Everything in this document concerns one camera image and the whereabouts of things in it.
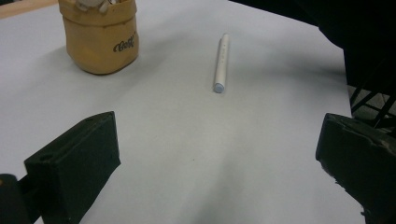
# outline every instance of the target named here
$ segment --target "logo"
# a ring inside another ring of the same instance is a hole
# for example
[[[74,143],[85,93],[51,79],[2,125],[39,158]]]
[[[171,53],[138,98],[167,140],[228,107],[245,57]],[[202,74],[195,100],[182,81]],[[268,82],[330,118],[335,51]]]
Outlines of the logo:
[[[127,41],[121,41],[119,44],[114,46],[113,52],[121,52],[125,49],[133,48],[134,47],[134,35],[129,37]]]

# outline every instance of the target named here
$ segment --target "table surface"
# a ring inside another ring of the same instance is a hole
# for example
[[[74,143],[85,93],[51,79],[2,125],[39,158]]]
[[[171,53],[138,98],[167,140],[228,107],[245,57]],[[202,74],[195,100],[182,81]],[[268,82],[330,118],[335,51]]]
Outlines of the table surface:
[[[350,116],[339,48],[225,0],[136,3],[139,57],[104,77],[67,55],[58,5],[0,20],[1,173],[22,178],[30,155],[115,111],[122,165],[81,223],[364,223],[315,160],[324,115]]]

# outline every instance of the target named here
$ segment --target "brown container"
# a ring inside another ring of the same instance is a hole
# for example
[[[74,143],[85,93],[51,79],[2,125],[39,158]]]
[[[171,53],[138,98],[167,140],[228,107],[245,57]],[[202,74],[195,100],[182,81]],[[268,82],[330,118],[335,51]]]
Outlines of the brown container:
[[[82,11],[76,0],[59,0],[59,8],[64,16],[67,53],[82,70],[110,74],[137,57],[134,0],[108,5],[105,13],[97,7]]]

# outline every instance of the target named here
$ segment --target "marker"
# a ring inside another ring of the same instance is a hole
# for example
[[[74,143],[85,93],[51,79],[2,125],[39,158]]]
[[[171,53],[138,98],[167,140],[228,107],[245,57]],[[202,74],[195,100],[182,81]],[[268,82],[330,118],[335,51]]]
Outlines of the marker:
[[[222,93],[225,89],[225,77],[227,69],[227,56],[230,37],[224,34],[220,40],[218,66],[216,67],[215,87],[214,91]]]

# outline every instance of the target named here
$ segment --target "pen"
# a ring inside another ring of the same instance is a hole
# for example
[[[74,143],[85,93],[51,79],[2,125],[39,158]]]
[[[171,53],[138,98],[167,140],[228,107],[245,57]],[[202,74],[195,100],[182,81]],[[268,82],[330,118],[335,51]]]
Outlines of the pen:
[[[225,89],[225,77],[227,69],[227,56],[230,37],[224,34],[220,40],[218,65],[216,67],[215,88],[214,91],[222,93]]]

